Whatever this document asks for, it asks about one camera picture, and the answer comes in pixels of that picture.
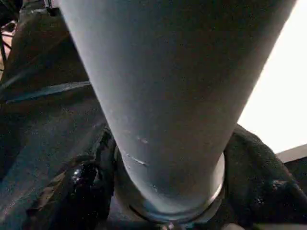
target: gray pole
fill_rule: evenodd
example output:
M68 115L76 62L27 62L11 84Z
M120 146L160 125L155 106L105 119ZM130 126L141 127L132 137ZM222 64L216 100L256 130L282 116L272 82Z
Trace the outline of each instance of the gray pole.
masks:
M218 194L223 149L294 3L60 1L142 215L180 219Z

